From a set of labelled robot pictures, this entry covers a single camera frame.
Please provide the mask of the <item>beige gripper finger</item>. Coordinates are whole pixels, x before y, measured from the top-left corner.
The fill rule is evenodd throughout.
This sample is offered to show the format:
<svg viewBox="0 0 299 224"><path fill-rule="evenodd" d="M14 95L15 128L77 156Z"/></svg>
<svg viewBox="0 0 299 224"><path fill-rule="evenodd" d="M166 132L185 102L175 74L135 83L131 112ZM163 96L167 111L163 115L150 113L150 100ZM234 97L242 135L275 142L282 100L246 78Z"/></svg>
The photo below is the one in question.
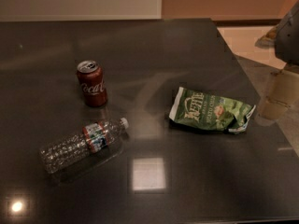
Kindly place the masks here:
<svg viewBox="0 0 299 224"><path fill-rule="evenodd" d="M299 75L281 70L275 77L270 98L286 105L296 102L299 99Z"/></svg>
<svg viewBox="0 0 299 224"><path fill-rule="evenodd" d="M272 101L268 97L263 97L258 104L258 114L264 119L277 120L287 110L287 106L277 101Z"/></svg>

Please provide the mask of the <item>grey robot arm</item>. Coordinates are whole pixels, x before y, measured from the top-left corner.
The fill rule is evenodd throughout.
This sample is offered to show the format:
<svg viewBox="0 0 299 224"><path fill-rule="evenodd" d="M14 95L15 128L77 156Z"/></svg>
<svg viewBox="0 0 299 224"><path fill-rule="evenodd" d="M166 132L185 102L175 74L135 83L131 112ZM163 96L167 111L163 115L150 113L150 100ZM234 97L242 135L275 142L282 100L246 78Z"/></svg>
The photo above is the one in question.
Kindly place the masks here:
<svg viewBox="0 0 299 224"><path fill-rule="evenodd" d="M279 119L299 100L299 1L279 22L274 48L286 64L270 74L259 103L259 116L269 120Z"/></svg>

